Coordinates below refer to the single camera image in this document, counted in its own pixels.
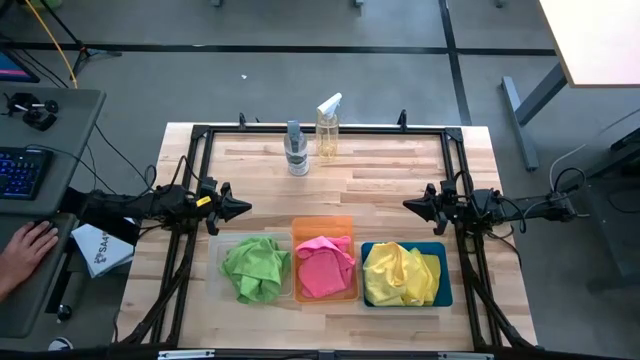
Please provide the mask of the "green microfiber towel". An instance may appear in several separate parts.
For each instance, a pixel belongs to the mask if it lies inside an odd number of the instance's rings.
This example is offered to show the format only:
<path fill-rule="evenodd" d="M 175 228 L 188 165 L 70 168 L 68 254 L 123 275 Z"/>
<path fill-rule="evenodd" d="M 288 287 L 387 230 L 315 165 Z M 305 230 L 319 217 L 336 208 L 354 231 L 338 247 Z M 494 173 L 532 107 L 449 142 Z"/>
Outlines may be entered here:
<path fill-rule="evenodd" d="M 284 278 L 279 274 L 267 277 L 233 274 L 231 281 L 238 302 L 266 304 L 275 301 L 281 295 Z"/>
<path fill-rule="evenodd" d="M 219 272 L 234 281 L 256 280 L 281 285 L 291 266 L 289 251 L 272 237 L 250 237 L 227 251 Z"/>

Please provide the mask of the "monitor screen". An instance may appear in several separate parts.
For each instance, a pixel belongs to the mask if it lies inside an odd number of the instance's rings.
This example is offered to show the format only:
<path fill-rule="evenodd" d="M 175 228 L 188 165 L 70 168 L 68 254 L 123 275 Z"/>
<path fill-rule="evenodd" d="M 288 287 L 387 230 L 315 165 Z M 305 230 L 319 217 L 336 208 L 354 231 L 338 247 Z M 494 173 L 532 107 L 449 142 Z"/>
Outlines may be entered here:
<path fill-rule="evenodd" d="M 40 78 L 7 50 L 0 48 L 0 81 L 39 83 Z"/>

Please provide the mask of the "small grey desk top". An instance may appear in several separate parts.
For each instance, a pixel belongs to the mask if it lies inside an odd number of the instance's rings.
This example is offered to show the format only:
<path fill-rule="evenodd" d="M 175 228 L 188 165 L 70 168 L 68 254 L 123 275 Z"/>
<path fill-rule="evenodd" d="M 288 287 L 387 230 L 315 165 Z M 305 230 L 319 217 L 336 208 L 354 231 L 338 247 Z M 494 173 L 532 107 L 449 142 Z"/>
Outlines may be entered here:
<path fill-rule="evenodd" d="M 43 312 L 50 284 L 57 274 L 58 264 L 76 218 L 71 214 L 56 214 L 49 221 L 58 229 L 58 242 L 44 256 L 34 273 L 5 300 L 0 301 L 0 338 L 24 338 L 32 330 L 36 318 Z"/>

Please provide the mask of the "grey table leg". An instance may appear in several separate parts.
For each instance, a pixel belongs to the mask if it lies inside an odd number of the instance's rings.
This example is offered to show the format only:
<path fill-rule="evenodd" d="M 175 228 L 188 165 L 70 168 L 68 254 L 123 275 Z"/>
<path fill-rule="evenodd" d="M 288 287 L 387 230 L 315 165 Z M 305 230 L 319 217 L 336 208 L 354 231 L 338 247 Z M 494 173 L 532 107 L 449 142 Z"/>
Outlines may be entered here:
<path fill-rule="evenodd" d="M 539 159 L 534 143 L 526 130 L 526 125 L 566 84 L 566 75 L 560 63 L 557 63 L 524 99 L 520 98 L 512 77 L 504 76 L 501 79 L 500 87 L 503 91 L 514 134 L 520 146 L 525 169 L 529 172 L 539 168 Z"/>

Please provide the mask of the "large grey desk top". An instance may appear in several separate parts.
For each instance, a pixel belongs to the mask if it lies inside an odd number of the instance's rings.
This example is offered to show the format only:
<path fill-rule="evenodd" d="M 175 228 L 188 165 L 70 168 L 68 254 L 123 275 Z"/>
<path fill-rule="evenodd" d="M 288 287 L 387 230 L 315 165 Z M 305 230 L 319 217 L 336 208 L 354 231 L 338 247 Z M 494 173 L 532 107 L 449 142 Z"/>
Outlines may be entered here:
<path fill-rule="evenodd" d="M 7 114 L 7 98 L 31 93 L 59 105 L 56 122 L 41 132 L 25 124 L 19 114 Z M 71 182 L 106 99 L 100 90 L 13 87 L 0 85 L 0 147 L 54 150 L 46 176 L 33 200 L 0 199 L 0 214 L 48 217 L 54 214 Z"/>

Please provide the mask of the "clear translucent plastic basket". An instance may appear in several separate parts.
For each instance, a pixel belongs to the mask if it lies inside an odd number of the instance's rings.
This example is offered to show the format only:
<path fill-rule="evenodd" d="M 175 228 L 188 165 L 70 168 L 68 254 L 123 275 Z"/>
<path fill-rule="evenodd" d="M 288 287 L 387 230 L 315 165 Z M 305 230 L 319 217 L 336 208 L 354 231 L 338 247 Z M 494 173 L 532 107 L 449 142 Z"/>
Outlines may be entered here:
<path fill-rule="evenodd" d="M 270 237 L 281 251 L 292 252 L 292 236 L 289 232 L 220 233 L 209 239 L 209 263 L 207 265 L 207 294 L 220 301 L 235 301 L 236 291 L 231 281 L 219 271 L 228 252 L 241 241 L 252 237 Z"/>

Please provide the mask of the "white table top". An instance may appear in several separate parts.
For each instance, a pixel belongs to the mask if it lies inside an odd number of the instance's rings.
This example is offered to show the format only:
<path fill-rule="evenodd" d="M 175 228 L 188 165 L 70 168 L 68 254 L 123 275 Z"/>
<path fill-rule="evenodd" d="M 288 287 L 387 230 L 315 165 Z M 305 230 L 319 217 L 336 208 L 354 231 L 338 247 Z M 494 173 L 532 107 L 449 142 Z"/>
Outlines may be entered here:
<path fill-rule="evenodd" d="M 538 0 L 571 86 L 640 88 L 640 0 Z"/>

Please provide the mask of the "pink microfiber towel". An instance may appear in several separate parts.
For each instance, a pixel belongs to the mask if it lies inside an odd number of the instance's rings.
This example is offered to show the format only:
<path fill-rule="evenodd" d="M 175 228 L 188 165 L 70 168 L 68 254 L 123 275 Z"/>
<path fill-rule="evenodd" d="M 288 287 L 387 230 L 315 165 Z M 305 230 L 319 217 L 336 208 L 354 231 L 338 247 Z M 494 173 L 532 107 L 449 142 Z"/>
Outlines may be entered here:
<path fill-rule="evenodd" d="M 343 237 L 326 237 L 318 236 L 311 240 L 307 240 L 296 247 L 296 255 L 300 250 L 315 250 L 315 249 L 328 249 L 333 250 L 336 254 L 337 260 L 340 263 L 340 272 L 344 281 L 344 289 L 351 285 L 351 277 L 355 266 L 354 258 L 348 253 L 348 247 L 351 238 L 348 236 Z"/>
<path fill-rule="evenodd" d="M 300 250 L 298 257 L 301 259 L 298 279 L 305 297 L 322 298 L 344 289 L 340 263 L 333 250 Z"/>

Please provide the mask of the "grey-capped labelled spray bottle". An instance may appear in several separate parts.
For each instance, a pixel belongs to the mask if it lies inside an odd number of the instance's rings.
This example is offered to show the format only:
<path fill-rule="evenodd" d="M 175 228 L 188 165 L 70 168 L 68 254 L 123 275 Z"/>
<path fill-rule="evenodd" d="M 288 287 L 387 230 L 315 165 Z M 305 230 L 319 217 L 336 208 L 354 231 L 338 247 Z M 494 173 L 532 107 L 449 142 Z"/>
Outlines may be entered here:
<path fill-rule="evenodd" d="M 287 122 L 284 148 L 289 172 L 294 176 L 306 175 L 310 169 L 308 144 L 297 120 Z"/>

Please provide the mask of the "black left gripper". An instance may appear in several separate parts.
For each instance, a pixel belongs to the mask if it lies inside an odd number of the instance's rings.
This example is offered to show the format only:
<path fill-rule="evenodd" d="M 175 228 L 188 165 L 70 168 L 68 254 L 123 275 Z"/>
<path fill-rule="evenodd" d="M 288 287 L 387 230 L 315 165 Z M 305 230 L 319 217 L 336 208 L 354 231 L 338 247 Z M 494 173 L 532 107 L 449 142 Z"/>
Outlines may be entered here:
<path fill-rule="evenodd" d="M 206 218 L 206 228 L 210 235 L 219 233 L 218 222 L 223 220 L 228 222 L 231 219 L 248 212 L 252 209 L 250 203 L 236 199 L 231 190 L 231 184 L 224 182 L 221 186 L 221 196 L 217 191 L 215 200 L 210 203 L 198 207 L 196 201 L 199 200 L 199 192 L 194 197 L 193 215 L 199 219 Z"/>

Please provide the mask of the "black clamp mount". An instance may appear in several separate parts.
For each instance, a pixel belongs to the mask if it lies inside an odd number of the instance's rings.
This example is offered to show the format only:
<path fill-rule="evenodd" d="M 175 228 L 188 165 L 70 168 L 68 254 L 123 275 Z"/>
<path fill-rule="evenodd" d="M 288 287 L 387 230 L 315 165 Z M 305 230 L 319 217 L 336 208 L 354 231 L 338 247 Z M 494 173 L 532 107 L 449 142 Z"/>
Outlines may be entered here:
<path fill-rule="evenodd" d="M 21 114 L 22 121 L 38 131 L 47 131 L 56 121 L 59 105 L 54 100 L 40 101 L 32 93 L 17 92 L 9 96 L 3 94 L 6 100 L 5 115 L 12 117 Z"/>

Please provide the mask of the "person's hand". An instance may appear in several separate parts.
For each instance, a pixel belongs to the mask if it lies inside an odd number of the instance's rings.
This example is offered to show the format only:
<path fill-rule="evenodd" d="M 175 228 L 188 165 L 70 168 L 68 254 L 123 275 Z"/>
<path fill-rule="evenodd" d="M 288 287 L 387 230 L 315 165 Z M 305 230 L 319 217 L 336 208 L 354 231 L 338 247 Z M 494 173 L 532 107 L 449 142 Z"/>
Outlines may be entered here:
<path fill-rule="evenodd" d="M 57 244 L 59 230 L 49 221 L 19 228 L 0 253 L 0 303 L 35 271 Z"/>

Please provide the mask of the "teal plastic basket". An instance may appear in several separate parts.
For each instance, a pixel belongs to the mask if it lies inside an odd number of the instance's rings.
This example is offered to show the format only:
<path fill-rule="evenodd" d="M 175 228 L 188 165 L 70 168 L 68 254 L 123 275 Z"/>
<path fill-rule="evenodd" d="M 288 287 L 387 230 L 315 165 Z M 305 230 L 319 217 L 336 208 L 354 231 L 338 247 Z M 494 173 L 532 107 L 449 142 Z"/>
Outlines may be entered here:
<path fill-rule="evenodd" d="M 362 266 L 371 251 L 374 244 L 380 242 L 365 242 L 361 245 Z M 422 254 L 437 255 L 441 265 L 440 287 L 437 292 L 434 304 L 432 306 L 389 306 L 389 307 L 448 307 L 453 303 L 453 295 L 451 290 L 451 281 L 448 272 L 448 263 L 446 256 L 446 248 L 440 242 L 395 242 L 407 250 L 417 248 Z M 364 302 L 368 307 L 376 307 L 370 303 L 365 294 L 364 283 Z"/>

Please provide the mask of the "yellow microfiber towel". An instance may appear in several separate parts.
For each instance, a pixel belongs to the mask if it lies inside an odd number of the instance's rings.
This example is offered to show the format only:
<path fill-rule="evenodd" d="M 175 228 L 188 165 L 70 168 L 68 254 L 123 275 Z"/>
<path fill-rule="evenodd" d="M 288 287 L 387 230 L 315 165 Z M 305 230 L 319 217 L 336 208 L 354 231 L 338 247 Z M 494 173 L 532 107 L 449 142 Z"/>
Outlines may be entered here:
<path fill-rule="evenodd" d="M 432 277 L 417 250 L 374 244 L 363 265 L 365 294 L 376 307 L 423 306 Z"/>
<path fill-rule="evenodd" d="M 441 265 L 439 257 L 432 254 L 422 254 L 417 248 L 412 249 L 410 253 L 418 259 L 422 270 L 421 275 L 426 278 L 424 285 L 419 288 L 422 295 L 422 305 L 432 306 L 440 287 Z"/>

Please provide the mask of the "orange translucent plastic basket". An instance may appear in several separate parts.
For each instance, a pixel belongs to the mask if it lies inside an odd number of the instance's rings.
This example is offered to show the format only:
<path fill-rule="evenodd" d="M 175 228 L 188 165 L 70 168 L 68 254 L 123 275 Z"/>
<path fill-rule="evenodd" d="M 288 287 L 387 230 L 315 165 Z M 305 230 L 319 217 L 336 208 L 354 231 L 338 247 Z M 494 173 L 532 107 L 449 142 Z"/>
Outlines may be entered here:
<path fill-rule="evenodd" d="M 353 218 L 350 216 L 325 216 L 325 217 L 304 217 L 295 218 L 292 223 L 293 236 L 293 285 L 294 299 L 300 304 L 312 303 L 336 303 L 355 301 L 359 297 L 359 284 L 357 277 L 357 258 L 353 232 Z M 296 247 L 307 240 L 318 236 L 351 238 L 348 253 L 354 258 L 355 266 L 351 277 L 351 285 L 346 289 L 322 298 L 305 297 L 302 293 L 303 287 L 298 279 L 298 268 L 301 259 L 296 255 Z"/>

